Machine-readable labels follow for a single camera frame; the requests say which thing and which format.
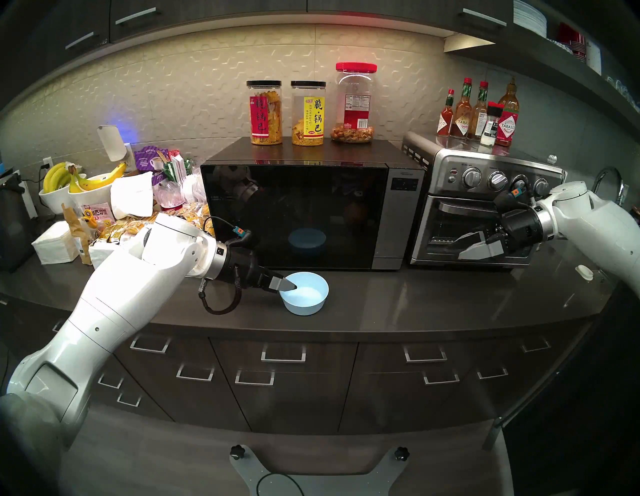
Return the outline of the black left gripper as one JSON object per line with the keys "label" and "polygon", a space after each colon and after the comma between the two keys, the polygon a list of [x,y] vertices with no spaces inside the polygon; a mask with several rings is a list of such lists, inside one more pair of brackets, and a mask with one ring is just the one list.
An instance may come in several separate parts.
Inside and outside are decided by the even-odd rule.
{"label": "black left gripper", "polygon": [[242,289],[259,288],[270,293],[297,289],[296,284],[285,276],[261,266],[250,249],[228,246],[225,262],[220,271],[220,281],[233,285],[237,277]]}

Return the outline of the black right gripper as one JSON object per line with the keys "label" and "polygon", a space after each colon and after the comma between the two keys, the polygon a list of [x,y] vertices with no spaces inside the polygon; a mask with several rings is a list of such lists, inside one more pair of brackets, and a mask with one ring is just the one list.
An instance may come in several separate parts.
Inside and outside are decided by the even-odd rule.
{"label": "black right gripper", "polygon": [[[534,209],[506,212],[500,217],[500,226],[505,235],[507,250],[521,250],[544,241],[542,223]],[[457,257],[461,261],[480,261],[504,255],[504,243],[498,232],[466,233],[453,241],[452,247],[465,248]]]}

